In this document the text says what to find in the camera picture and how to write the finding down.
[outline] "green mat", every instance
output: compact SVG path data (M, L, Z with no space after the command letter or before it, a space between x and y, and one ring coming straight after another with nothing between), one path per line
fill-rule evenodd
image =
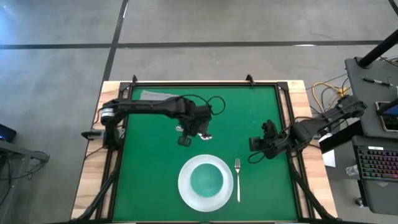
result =
M119 178L114 221L251 221L297 220L287 158L249 164L249 137L262 136L261 124L281 122L273 86L255 87L135 87L133 99L142 90L176 95L196 94L225 99L225 112L213 116L208 132L211 141L192 139L190 147L177 144L176 119L162 115L133 114L129 117ZM204 102L189 97L197 105ZM222 103L214 100L214 111ZM177 186L180 169L200 154L219 157L231 169L234 190L229 201L214 212L198 212L182 200ZM241 159L241 202L236 200L235 158Z

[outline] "wooden edge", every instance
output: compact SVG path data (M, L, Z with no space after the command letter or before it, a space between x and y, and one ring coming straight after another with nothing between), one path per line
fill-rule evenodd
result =
M97 110L102 107L102 104L117 98L119 85L121 82L131 81L108 81L104 82L100 98L98 100ZM236 82L236 83L248 83L249 81L244 80L187 80L187 81L138 81L137 83L221 83L221 82ZM312 116L307 93L305 91L305 85L302 80L256 80L256 83L275 83L275 82L287 82L289 85L290 98L292 100L292 106L294 115L296 116ZM287 111L287 103L284 97L282 98L282 106L284 107L284 118L287 125L290 123L289 112ZM96 123L93 126L95 129L104 129L100 123ZM87 153L94 151L100 147L100 140L95 140L89 143ZM73 206L71 218L76 218L81 215L85 208L91 203L96 193L100 189L101 178L104 169L104 158L106 157L106 151L101 150L100 152L93 154L90 158L85 161L81 179L79 181L78 191L76 194L75 204ZM325 165L323 163L322 154L319 149L314 147L307 147L303 152L305 168L308 176L308 181L312 192L315 194L320 203L328 210L328 212L337 216L333 196L331 194L328 177L326 174ZM298 187L300 203L302 205L303 214L308 216L307 204L305 196ZM103 215L109 207L109 192L106 194Z

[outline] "keyboard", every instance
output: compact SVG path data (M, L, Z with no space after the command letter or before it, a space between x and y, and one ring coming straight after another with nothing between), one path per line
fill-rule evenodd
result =
M398 149L373 146L354 148L362 179L398 182Z

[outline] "pen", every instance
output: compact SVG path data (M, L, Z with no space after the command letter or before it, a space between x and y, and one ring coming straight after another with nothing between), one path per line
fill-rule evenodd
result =
M369 83L377 83L377 84L384 85L384 86L394 86L393 84L382 82L382 81L379 81L379 80L373 80L373 79L370 79L370 78L363 77L362 79L364 81L366 81L366 82L369 82Z

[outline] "fork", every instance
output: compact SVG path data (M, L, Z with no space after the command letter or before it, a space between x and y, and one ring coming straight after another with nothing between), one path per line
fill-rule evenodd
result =
M235 159L235 170L236 170L236 179L238 181L238 202L241 201L241 188L239 183L239 170L241 169L241 160L239 158Z

